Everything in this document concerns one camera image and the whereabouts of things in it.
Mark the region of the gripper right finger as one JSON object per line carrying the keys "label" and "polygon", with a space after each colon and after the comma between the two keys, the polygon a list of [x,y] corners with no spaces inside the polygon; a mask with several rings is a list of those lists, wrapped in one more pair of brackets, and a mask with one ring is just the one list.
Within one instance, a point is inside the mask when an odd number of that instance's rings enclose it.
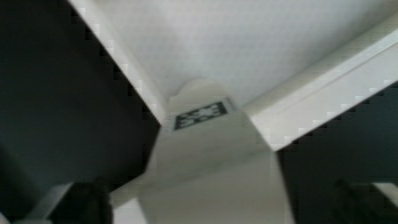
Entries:
{"label": "gripper right finger", "polygon": [[339,224],[398,224],[398,185],[336,182],[332,214]]}

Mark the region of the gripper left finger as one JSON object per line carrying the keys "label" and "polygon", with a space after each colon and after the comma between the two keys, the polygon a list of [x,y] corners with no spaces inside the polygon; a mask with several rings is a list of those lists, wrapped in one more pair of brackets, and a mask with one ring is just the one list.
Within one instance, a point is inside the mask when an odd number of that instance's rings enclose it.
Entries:
{"label": "gripper left finger", "polygon": [[110,193],[103,181],[57,185],[16,224],[114,224]]}

